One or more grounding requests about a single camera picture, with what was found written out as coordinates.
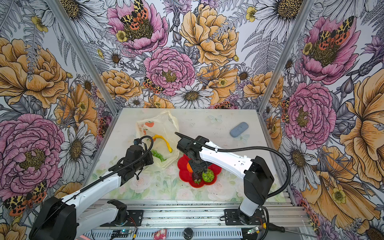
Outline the dark brown fruit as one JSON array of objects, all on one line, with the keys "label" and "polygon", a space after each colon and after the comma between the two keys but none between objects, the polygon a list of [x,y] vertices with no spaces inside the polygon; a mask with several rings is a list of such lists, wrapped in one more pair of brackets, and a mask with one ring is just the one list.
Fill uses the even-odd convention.
[{"label": "dark brown fruit", "polygon": [[202,182],[202,175],[200,173],[193,173],[192,175],[193,181],[196,185],[199,185]]}]

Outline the cream plastic bag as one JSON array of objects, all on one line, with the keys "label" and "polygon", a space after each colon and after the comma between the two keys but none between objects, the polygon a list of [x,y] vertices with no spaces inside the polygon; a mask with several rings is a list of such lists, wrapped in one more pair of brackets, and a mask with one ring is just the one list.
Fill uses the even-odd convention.
[{"label": "cream plastic bag", "polygon": [[136,122],[137,137],[150,136],[154,141],[151,149],[154,163],[147,167],[148,171],[163,171],[179,159],[179,138],[175,134],[178,130],[178,119],[170,111],[163,111],[153,118]]}]

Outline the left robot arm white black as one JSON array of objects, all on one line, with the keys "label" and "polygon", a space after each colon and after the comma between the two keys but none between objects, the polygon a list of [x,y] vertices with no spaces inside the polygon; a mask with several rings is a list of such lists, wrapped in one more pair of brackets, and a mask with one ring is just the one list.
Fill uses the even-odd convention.
[{"label": "left robot arm white black", "polygon": [[125,157],[96,181],[62,198],[47,199],[32,226],[31,240],[75,240],[84,233],[104,224],[123,226],[129,220],[126,204],[109,200],[102,207],[88,208],[107,193],[118,189],[144,167],[153,164],[150,148],[132,145]]}]

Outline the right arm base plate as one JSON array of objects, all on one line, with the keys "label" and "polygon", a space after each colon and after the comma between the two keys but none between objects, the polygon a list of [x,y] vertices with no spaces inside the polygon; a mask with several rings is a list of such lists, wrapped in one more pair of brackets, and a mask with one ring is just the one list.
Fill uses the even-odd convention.
[{"label": "right arm base plate", "polygon": [[224,215],[221,217],[227,226],[256,226],[267,222],[266,214],[263,209],[256,209],[252,216],[248,216],[239,209],[225,209]]}]

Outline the orange fake fruit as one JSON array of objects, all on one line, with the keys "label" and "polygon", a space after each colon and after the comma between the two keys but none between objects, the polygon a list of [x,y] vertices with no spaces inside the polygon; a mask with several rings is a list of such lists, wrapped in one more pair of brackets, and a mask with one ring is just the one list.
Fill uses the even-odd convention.
[{"label": "orange fake fruit", "polygon": [[186,168],[187,168],[187,171],[188,171],[190,174],[193,174],[193,173],[194,173],[194,171],[192,170],[191,165],[190,165],[189,163],[187,163]]}]

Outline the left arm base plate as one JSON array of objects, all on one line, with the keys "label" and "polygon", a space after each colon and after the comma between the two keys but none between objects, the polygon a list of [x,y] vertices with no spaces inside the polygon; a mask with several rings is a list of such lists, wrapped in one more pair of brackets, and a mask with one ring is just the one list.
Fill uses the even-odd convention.
[{"label": "left arm base plate", "polygon": [[143,215],[143,210],[127,210],[122,216],[118,215],[114,221],[103,224],[101,227],[140,227]]}]

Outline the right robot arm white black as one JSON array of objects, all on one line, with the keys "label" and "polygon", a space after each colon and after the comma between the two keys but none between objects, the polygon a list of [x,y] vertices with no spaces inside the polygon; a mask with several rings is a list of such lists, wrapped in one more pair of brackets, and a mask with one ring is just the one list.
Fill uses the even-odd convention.
[{"label": "right robot arm white black", "polygon": [[234,219],[243,224],[250,224],[255,211],[264,205],[275,181],[266,161],[256,156],[253,159],[235,154],[235,150],[225,150],[198,136],[192,139],[175,133],[181,139],[177,148],[189,159],[187,172],[197,184],[210,176],[209,167],[218,166],[243,180],[245,197]]}]

